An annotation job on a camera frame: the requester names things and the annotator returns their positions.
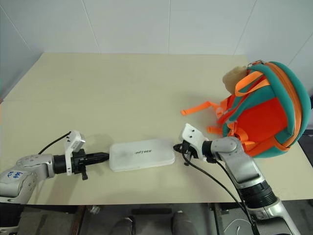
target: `zipper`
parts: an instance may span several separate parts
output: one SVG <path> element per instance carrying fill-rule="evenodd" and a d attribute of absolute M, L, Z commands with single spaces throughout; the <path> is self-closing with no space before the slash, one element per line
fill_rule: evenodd
<path fill-rule="evenodd" d="M 285 74 L 285 72 L 275 64 L 265 63 L 265 65 L 270 67 L 270 69 L 276 73 L 279 80 L 284 85 L 284 87 L 285 87 L 287 93 L 289 94 L 289 96 L 292 100 L 292 103 L 293 103 L 294 116 L 295 116 L 294 117 L 295 123 L 294 123 L 293 135 L 287 141 L 285 141 L 282 144 L 284 147 L 288 147 L 296 139 L 296 137 L 298 136 L 298 133 L 300 131 L 301 120 L 302 120 L 301 103 L 300 103 L 299 97 L 298 97 L 298 95 L 294 89 L 293 84 L 290 82 L 290 80 L 289 80 L 288 76 Z"/>

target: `beige tabletop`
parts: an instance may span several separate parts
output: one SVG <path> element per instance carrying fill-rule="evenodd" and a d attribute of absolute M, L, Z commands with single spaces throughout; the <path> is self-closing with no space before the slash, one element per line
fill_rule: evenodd
<path fill-rule="evenodd" d="M 72 129 L 85 135 L 87 153 L 108 152 L 111 144 L 125 141 L 178 143 L 186 122 L 205 133 L 216 121 L 212 110 L 186 117 L 179 111 L 227 97 L 223 75 L 246 64 L 245 56 L 46 53 L 1 104 L 0 170 Z M 63 142 L 46 153 L 63 154 Z M 194 162 L 235 193 L 217 165 Z M 313 198 L 313 169 L 298 144 L 256 163 L 282 200 Z M 207 176 L 184 166 L 179 154 L 172 165 L 112 172 L 105 162 L 87 166 L 87 174 L 86 181 L 66 174 L 43 181 L 29 203 L 232 202 Z"/>

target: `table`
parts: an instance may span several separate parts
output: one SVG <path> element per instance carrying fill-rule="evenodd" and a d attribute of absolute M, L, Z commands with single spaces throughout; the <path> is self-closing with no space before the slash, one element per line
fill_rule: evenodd
<path fill-rule="evenodd" d="M 223 75 L 246 64 L 245 56 L 45 53 L 1 104 L 0 170 L 73 129 L 85 135 L 87 153 L 108 152 L 111 144 L 125 141 L 178 143 L 186 122 L 205 133 L 216 121 L 212 110 L 186 117 L 179 111 L 227 97 Z M 46 151 L 63 152 L 62 142 Z M 194 162 L 235 193 L 217 165 Z M 313 170 L 298 144 L 256 162 L 282 200 L 313 198 L 305 184 Z M 232 202 L 215 182 L 184 166 L 179 154 L 168 166 L 112 172 L 105 162 L 87 166 L 87 174 L 87 181 L 60 174 L 41 182 L 29 204 Z"/>

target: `white tiled wall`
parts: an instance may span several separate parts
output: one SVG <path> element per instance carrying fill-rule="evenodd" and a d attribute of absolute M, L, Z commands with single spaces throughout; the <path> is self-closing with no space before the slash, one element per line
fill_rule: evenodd
<path fill-rule="evenodd" d="M 313 93 L 313 0 L 0 0 L 1 97 L 42 52 L 247 54 Z"/>

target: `backpack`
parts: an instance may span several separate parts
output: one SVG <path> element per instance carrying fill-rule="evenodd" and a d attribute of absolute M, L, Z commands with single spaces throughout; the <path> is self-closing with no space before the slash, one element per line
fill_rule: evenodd
<path fill-rule="evenodd" d="M 278 62 L 256 61 L 219 105 L 207 101 L 182 110 L 188 115 L 212 106 L 218 127 L 209 133 L 237 137 L 251 157 L 273 157 L 289 150 L 306 129 L 311 102 L 294 73 Z"/>

